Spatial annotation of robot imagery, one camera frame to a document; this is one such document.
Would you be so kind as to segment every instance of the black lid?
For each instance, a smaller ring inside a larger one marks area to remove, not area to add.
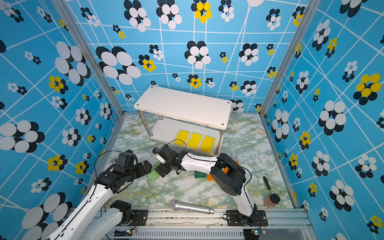
[[[273,202],[274,204],[278,204],[280,202],[279,195],[277,195],[275,193],[271,194],[270,199],[271,199],[271,202]]]

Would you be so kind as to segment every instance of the shelf top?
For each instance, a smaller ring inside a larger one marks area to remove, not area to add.
[[[135,103],[136,110],[225,130],[232,102],[150,86]]]

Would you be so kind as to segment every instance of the microphone grille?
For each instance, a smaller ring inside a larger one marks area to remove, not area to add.
[[[169,208],[172,210],[175,210],[175,207],[176,207],[176,200],[173,199],[173,200],[169,201]]]

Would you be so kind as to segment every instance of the black handle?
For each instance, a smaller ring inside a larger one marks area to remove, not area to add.
[[[264,183],[265,183],[266,187],[268,188],[268,190],[271,190],[271,187],[269,186],[268,179],[264,176],[263,180],[264,180]]]

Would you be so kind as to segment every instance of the green sponge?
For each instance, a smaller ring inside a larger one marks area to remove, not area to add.
[[[157,161],[155,164],[153,164],[152,171],[146,175],[152,182],[154,182],[160,176],[155,170],[160,164],[160,161]]]
[[[195,178],[207,178],[207,174],[195,171]]]

